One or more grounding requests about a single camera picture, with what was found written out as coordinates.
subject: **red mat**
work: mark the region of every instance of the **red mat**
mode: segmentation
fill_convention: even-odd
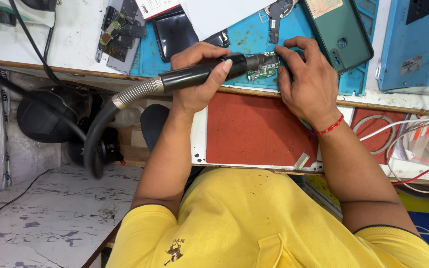
[[[206,162],[293,166],[317,158],[318,141],[282,100],[216,93],[208,105]]]
[[[350,125],[350,127],[352,129],[354,129],[355,125],[362,119],[364,119],[367,116],[371,116],[371,115],[384,115],[388,118],[390,118],[393,122],[398,122],[398,121],[402,121],[403,117],[405,116],[405,113],[398,113],[398,112],[386,112],[386,111],[381,111],[381,110],[372,110],[372,109],[365,109],[365,108],[356,108],[355,112],[354,112],[354,118],[352,120],[352,124]],[[366,121],[364,124],[362,124],[360,126],[360,128],[357,130],[357,136],[359,138],[361,137],[365,137],[368,134],[386,126],[390,124],[389,122],[385,121],[384,119],[381,118],[374,118],[374,119],[370,119],[368,121]],[[400,129],[400,125],[396,125],[395,126],[395,137],[396,138],[397,134],[398,134],[398,130]],[[387,141],[390,138],[390,134],[391,134],[392,129],[386,129],[380,133],[378,133],[377,135],[370,137],[364,141],[362,141],[362,143],[365,145],[365,147],[370,151],[370,152],[374,152],[379,150],[380,148],[382,148]],[[377,162],[379,164],[387,164],[387,161],[385,160],[385,154],[387,153],[387,151],[383,151],[382,153],[373,155],[373,157],[377,160]]]

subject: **circuit board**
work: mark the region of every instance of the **circuit board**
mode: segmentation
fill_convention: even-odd
[[[121,28],[126,24],[123,14],[119,14],[114,21],[109,25],[104,34],[100,37],[100,44],[106,46],[110,40],[114,39],[119,34]]]
[[[264,52],[266,56],[266,63],[261,67],[260,70],[248,70],[247,79],[254,81],[256,79],[262,79],[276,74],[276,69],[279,67],[279,56],[274,51]]]

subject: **person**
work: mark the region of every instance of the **person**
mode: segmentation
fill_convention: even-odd
[[[289,68],[278,69],[283,102],[314,129],[328,130],[342,116],[336,71],[314,39],[297,36],[284,45],[276,46]],[[173,56],[172,69],[230,52],[199,42]],[[204,84],[174,92],[171,109],[153,113],[165,116],[165,122],[150,125],[147,121],[154,120],[144,121],[142,115],[152,152],[107,267],[429,268],[428,244],[385,173],[343,120],[318,135],[342,222],[287,175],[262,169],[206,168],[183,195],[192,171],[194,114],[208,105],[231,65],[220,63]],[[163,126],[161,133],[147,137],[157,124]]]

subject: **embroidered logo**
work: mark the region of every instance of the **embroidered logo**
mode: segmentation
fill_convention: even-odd
[[[170,249],[165,251],[167,254],[170,254],[172,256],[172,258],[164,264],[165,266],[170,262],[174,262],[183,256],[183,254],[180,252],[182,245],[180,245],[179,243],[184,243],[184,239],[175,239],[173,240],[173,243],[170,246]]]

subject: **marble floor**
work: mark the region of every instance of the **marble floor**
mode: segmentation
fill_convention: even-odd
[[[63,166],[0,211],[0,267],[80,268],[130,208],[142,168],[108,166],[101,180]],[[0,207],[29,179],[0,192]]]

